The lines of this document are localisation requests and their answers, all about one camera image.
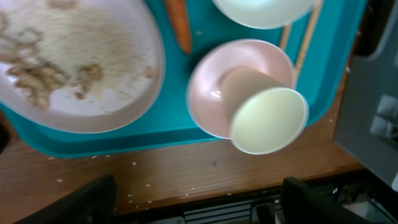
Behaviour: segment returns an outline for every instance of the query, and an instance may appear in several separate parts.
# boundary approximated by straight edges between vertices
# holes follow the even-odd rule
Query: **wooden surface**
[[[17,221],[107,173],[118,183],[117,212],[129,213],[263,189],[280,185],[287,176],[308,180],[362,169],[332,140],[343,89],[341,85],[319,122],[289,147],[265,156],[213,141],[93,159],[53,159],[14,141],[0,155],[0,223]]]

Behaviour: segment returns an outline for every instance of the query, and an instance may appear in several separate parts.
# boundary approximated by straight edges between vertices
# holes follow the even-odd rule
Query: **pink bowl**
[[[295,89],[294,66],[283,50],[255,39],[234,40],[208,53],[194,69],[188,86],[192,120],[213,136],[230,139],[220,80],[236,67],[249,66]]]

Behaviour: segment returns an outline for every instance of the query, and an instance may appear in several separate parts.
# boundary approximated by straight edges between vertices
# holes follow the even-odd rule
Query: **teal tray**
[[[216,46],[236,39],[261,39],[278,45],[282,29],[257,30],[224,16],[210,0],[188,0],[193,53],[181,53],[162,0],[146,0],[162,34],[166,74],[151,109],[121,129],[101,134],[72,134],[35,124],[5,106],[3,112],[20,137],[36,150],[55,157],[84,157],[215,140],[190,118],[186,90],[199,60]],[[297,89],[310,105],[308,125],[329,108],[361,21],[367,0],[326,0],[315,29]],[[309,15],[293,24],[287,54],[295,61]]]

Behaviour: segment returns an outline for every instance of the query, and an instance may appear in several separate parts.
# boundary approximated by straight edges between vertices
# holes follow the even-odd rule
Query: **chopsticks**
[[[316,5],[314,6],[313,11],[311,12],[310,20],[307,24],[304,38],[303,38],[303,41],[302,41],[302,44],[300,47],[300,52],[298,53],[298,56],[297,56],[297,59],[295,62],[295,70],[296,70],[297,77],[300,75],[301,69],[304,64],[305,56],[307,56],[307,51],[308,51],[308,48],[309,48],[311,40],[312,40],[313,32],[317,26],[317,22],[318,22],[319,15],[322,10],[322,6],[323,6],[323,0],[318,0]],[[282,50],[286,49],[287,42],[289,41],[291,28],[292,28],[292,25],[288,24],[283,29],[282,38],[281,38],[280,44],[279,44],[279,47]]]

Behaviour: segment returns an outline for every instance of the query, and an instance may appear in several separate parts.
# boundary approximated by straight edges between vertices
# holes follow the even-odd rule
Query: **cup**
[[[278,151],[293,142],[307,123],[305,98],[251,67],[228,72],[220,91],[232,143],[243,152]]]

